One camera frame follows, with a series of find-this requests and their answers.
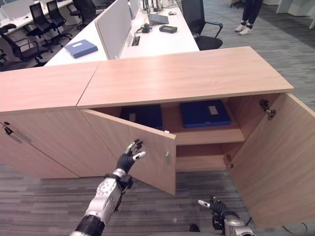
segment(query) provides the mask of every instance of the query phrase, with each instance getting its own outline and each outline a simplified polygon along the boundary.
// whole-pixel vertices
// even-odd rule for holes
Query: white label
[[[215,106],[209,106],[208,108],[209,108],[210,114],[212,114],[212,115],[218,115],[219,114]]]
[[[130,113],[129,114],[129,120],[132,122],[135,122],[136,121],[136,113]]]
[[[75,47],[78,47],[78,46],[81,46],[82,43],[77,43],[77,44],[74,44],[72,47],[75,48]]]

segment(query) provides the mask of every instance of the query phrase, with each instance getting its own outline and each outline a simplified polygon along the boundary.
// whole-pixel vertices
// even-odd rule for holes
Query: black pants
[[[242,20],[248,20],[248,23],[254,24],[259,14],[262,1],[263,0],[246,0]]]

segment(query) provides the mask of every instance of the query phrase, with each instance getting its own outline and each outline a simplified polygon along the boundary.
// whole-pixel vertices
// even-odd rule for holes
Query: door handle
[[[10,125],[10,123],[9,122],[7,122],[7,121],[5,121],[4,122],[4,124],[5,124],[5,127],[8,127],[9,125]],[[27,137],[26,135],[24,135],[21,131],[19,131],[18,129],[15,129],[14,127],[12,127],[12,125],[10,125],[10,127],[13,129],[13,131],[12,131],[12,129],[10,129],[13,133],[15,133],[17,136],[20,136],[22,139],[24,139],[25,141],[27,141],[27,142],[31,142],[32,140],[29,138],[29,137]]]
[[[22,140],[19,139],[19,137],[8,127],[4,128],[4,132],[6,135],[8,135],[10,138],[12,138],[13,140],[17,141],[18,143],[22,143]]]

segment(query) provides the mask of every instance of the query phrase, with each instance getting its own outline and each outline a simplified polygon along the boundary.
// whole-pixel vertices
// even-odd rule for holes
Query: blue box
[[[74,58],[79,58],[89,53],[96,52],[97,46],[89,41],[83,39],[81,41],[66,45],[65,48],[70,52]]]
[[[180,107],[185,128],[231,124],[221,100],[181,103]]]
[[[120,118],[151,128],[163,129],[161,105],[123,107]]]

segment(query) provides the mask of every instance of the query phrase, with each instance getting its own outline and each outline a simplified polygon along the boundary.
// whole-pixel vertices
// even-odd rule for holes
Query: person's leg
[[[242,22],[246,22],[250,18],[250,14],[252,12],[252,6],[253,6],[253,0],[245,1]]]
[[[252,11],[252,1],[253,0],[246,0],[245,1],[245,6],[244,6],[241,24],[235,29],[236,32],[241,32],[242,30],[245,29],[246,22],[249,19],[251,11]]]
[[[250,34],[252,32],[252,26],[260,12],[260,8],[263,0],[253,0],[252,10],[250,12],[250,16],[248,18],[248,23],[246,28],[240,32],[240,35]]]
[[[252,6],[252,11],[249,15],[249,20],[248,23],[250,26],[252,26],[260,12],[261,5],[262,5],[263,0],[254,0],[253,6]]]

